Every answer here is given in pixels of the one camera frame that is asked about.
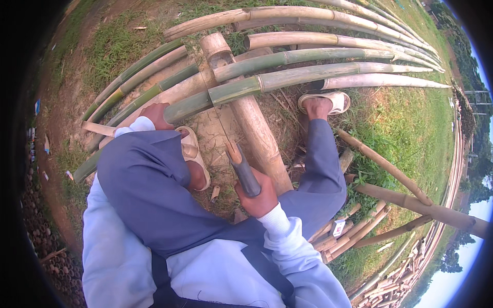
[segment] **saw handle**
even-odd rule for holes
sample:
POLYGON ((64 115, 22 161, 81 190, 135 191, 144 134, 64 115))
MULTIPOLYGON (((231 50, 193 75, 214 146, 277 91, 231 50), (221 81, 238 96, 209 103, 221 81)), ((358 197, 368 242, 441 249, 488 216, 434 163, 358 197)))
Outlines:
POLYGON ((227 142, 226 147, 226 155, 228 155, 229 162, 233 166, 233 169, 236 172, 236 176, 238 177, 238 180, 240 181, 240 184, 246 196, 250 198, 257 197, 258 195, 260 195, 260 191, 262 190, 262 188, 253 175, 250 165, 245 159, 240 145, 234 142, 232 142, 231 144, 227 142))

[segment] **white cuff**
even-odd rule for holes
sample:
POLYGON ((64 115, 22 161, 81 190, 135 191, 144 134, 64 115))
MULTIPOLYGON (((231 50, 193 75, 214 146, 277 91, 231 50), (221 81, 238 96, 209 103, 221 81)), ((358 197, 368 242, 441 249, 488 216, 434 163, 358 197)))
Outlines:
POLYGON ((131 132, 155 131, 154 123, 148 117, 138 117, 129 127, 121 127, 115 131, 115 138, 131 132))
POLYGON ((264 216, 257 218, 262 223, 269 236, 282 236, 286 237, 291 229, 291 223, 289 222, 286 213, 281 208, 281 203, 278 202, 275 208, 264 216))

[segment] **gray pants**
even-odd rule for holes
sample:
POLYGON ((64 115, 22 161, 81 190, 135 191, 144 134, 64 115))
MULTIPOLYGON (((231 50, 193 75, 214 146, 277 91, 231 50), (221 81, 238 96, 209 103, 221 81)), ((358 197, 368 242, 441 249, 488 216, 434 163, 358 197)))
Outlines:
MULTIPOLYGON (((309 122, 305 166, 298 190, 280 195, 279 201, 288 217, 301 218, 308 239, 346 200, 334 136, 325 120, 309 122)), ((123 222, 164 258, 212 239, 263 246, 265 229, 256 219, 231 225, 193 199, 186 189, 190 172, 178 132, 133 132, 115 138, 101 153, 98 178, 123 222)))

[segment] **light blue sweatshirt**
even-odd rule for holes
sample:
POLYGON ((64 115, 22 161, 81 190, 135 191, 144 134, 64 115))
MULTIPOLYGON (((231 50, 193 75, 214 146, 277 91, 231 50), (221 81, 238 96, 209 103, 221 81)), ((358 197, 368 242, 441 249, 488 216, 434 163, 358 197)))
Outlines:
MULTIPOLYGON (((154 130, 146 117, 120 128, 115 137, 154 130)), ((340 282, 320 254, 301 235, 301 220, 286 217, 278 204, 258 219, 266 228, 264 246, 295 288, 297 308, 350 308, 340 282)), ((149 307, 156 285, 151 253, 109 204, 97 175, 84 212, 82 276, 84 296, 92 307, 149 307)), ((285 307, 279 292, 251 266, 232 240, 211 240, 167 259, 171 287, 178 296, 257 307, 285 307)))

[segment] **sandal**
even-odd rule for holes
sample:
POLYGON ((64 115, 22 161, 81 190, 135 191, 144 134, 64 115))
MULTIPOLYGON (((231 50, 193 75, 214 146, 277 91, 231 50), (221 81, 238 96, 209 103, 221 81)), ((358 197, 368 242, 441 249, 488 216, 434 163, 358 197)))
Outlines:
POLYGON ((298 100, 298 108, 304 114, 307 113, 305 108, 303 107, 303 101, 306 99, 312 98, 326 98, 332 101, 332 109, 329 111, 328 115, 341 114, 346 112, 351 105, 351 99, 344 92, 330 92, 330 93, 322 93, 322 94, 305 94, 300 97, 298 100))
POLYGON ((206 185, 204 186, 204 188, 199 190, 199 191, 204 191, 204 190, 208 189, 209 186, 211 185, 211 175, 207 171, 206 165, 204 164, 204 160, 202 159, 202 155, 200 154, 199 142, 197 140, 197 135, 188 126, 180 126, 180 127, 175 129, 175 131, 177 131, 177 132, 179 132, 181 130, 187 130, 189 132, 188 136, 186 136, 185 138, 183 138, 181 140, 181 144, 182 144, 181 148, 184 149, 183 145, 191 145, 191 146, 197 148, 197 154, 196 155, 195 154, 184 155, 183 158, 185 159, 186 162, 188 162, 188 161, 196 162, 197 164, 199 164, 202 167, 202 169, 204 169, 204 174, 206 176, 206 185))

